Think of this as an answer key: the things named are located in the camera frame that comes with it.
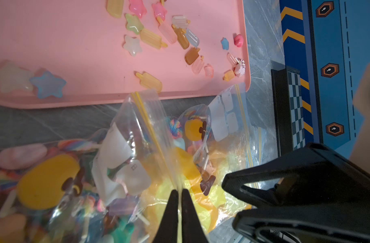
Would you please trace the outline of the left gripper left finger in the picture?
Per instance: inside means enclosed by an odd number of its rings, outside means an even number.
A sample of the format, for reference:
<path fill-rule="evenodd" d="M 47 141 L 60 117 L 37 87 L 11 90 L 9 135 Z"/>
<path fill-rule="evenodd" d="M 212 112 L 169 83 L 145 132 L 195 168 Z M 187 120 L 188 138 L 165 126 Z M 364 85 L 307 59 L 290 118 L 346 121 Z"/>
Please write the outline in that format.
<path fill-rule="evenodd" d="M 152 243 L 177 243 L 179 224 L 179 193 L 173 190 Z"/>

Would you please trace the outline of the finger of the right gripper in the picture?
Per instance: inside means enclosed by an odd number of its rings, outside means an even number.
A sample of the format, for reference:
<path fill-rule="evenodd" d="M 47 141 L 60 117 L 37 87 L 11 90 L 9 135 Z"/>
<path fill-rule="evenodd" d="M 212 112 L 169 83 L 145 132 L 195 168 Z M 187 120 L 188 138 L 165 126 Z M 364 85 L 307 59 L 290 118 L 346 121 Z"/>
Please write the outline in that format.
<path fill-rule="evenodd" d="M 370 201 L 370 175 L 318 143 L 249 169 L 229 173 L 222 188 L 256 207 Z"/>
<path fill-rule="evenodd" d="M 283 243 L 274 230 L 303 243 L 370 243 L 370 203 L 258 208 L 238 213 L 232 226 L 257 243 Z"/>

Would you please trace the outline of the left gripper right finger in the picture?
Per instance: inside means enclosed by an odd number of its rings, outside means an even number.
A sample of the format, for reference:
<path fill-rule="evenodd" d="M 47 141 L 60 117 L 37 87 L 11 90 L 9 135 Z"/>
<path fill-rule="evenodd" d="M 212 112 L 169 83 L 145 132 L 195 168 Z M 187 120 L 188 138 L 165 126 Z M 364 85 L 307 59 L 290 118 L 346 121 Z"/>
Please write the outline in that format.
<path fill-rule="evenodd" d="M 198 214 L 192 198 L 187 189 L 181 194 L 182 207 L 182 242 L 183 243 L 208 243 L 208 239 L 201 227 Z"/>

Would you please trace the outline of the clear ziploc bag with candies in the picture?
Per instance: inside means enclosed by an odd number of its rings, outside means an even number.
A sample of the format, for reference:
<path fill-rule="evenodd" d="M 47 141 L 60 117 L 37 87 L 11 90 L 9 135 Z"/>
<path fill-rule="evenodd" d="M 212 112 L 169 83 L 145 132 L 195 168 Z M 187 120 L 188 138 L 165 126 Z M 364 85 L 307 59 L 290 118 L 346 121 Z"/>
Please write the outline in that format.
<path fill-rule="evenodd" d="M 154 90 L 131 93 L 90 139 L 0 151 L 0 243 L 152 243 L 181 149 Z"/>

